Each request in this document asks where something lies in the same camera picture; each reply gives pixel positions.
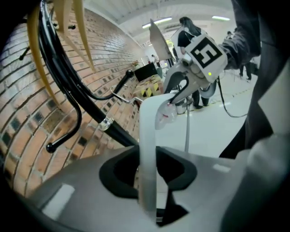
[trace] white floor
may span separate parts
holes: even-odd
[[[247,113],[257,80],[253,75],[251,82],[247,82],[246,73],[242,79],[238,74],[237,70],[230,70],[220,75],[226,108],[234,116]],[[218,157],[240,130],[245,118],[232,118],[225,112],[217,86],[208,107],[190,112],[189,153]],[[184,151],[186,120],[186,114],[179,115],[173,124],[156,130],[156,144]],[[165,208],[167,191],[165,181],[157,175],[157,208]]]

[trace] ceiling light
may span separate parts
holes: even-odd
[[[212,19],[219,19],[219,20],[223,20],[223,21],[229,21],[229,18],[226,17],[221,17],[221,16],[213,16]]]
[[[172,19],[172,17],[159,19],[159,20],[154,21],[154,23],[155,24],[160,24],[160,23],[163,23],[163,22],[166,22],[166,21],[170,21],[171,19]],[[151,23],[148,23],[148,24],[143,25],[142,28],[147,28],[147,27],[150,27],[150,26],[151,26]]]

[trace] black cable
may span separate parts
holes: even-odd
[[[234,115],[232,115],[229,111],[227,111],[227,109],[226,109],[226,105],[225,105],[225,100],[223,99],[223,95],[222,95],[222,86],[221,86],[221,82],[220,82],[219,77],[217,78],[217,84],[218,84],[219,91],[221,92],[221,98],[222,98],[223,108],[225,109],[225,111],[227,112],[227,114],[228,114],[230,117],[232,117],[232,118],[241,118],[241,117],[246,116],[247,114],[244,114],[244,115],[241,115],[241,116],[234,116]]]

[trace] black jacket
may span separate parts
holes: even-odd
[[[290,41],[282,23],[290,22],[285,1],[267,4],[262,0],[232,0],[232,5],[237,31],[231,40],[221,44],[228,58],[226,69],[238,69],[259,55],[261,63],[244,126],[220,155],[228,158],[235,158],[239,151],[273,133],[258,100],[277,79],[290,56]]]

